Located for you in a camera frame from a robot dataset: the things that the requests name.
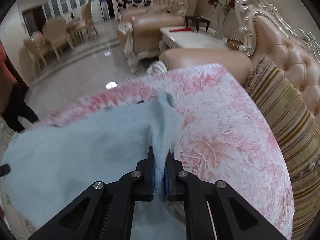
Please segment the silver bolt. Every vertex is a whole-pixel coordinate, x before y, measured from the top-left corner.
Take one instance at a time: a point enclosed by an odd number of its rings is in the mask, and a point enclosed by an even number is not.
[[[96,182],[93,184],[94,189],[101,189],[103,187],[103,183],[101,181]]]
[[[141,172],[140,171],[133,171],[133,172],[131,172],[131,176],[134,178],[138,178],[141,176]]]
[[[217,181],[217,187],[219,188],[225,188],[227,184],[223,180]]]
[[[188,172],[187,171],[180,171],[179,172],[179,176],[182,177],[182,178],[186,178],[189,176]]]

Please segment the person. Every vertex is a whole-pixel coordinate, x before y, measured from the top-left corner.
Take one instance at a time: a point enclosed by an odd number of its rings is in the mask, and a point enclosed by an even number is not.
[[[7,55],[0,43],[0,115],[7,125],[21,132],[24,126],[19,122],[18,116],[25,117],[31,123],[38,121],[38,116],[24,102],[24,92],[22,86],[17,83],[15,78],[8,71],[4,64]]]

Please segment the vase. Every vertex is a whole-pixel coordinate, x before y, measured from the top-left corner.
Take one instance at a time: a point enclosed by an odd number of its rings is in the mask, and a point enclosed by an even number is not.
[[[219,6],[218,7],[218,19],[217,19],[217,27],[215,29],[215,34],[214,37],[222,40],[223,38],[223,34],[224,34],[224,30],[225,30],[225,20],[228,16],[228,14],[225,14],[223,9]]]

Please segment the light blue cloth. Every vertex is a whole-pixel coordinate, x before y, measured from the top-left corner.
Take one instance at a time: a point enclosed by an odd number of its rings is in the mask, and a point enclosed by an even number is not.
[[[159,187],[166,155],[179,139],[184,121],[172,105],[172,96],[162,93],[154,101],[102,110],[66,127],[41,127],[17,135],[2,160],[11,167],[4,183],[13,206],[40,227],[93,182],[110,183],[135,170],[149,146]],[[135,211],[138,225],[145,211],[141,212]]]

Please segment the coffee table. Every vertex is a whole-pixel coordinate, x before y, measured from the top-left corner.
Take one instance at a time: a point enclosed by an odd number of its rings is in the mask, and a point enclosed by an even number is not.
[[[180,29],[181,26],[164,27],[160,31],[162,33],[162,41],[159,42],[161,52],[166,49],[173,48],[211,48],[211,49],[227,49],[227,38],[223,37],[218,40],[214,37],[215,30],[209,28],[205,32],[205,27],[199,27],[199,33],[194,32],[169,32],[170,30]]]

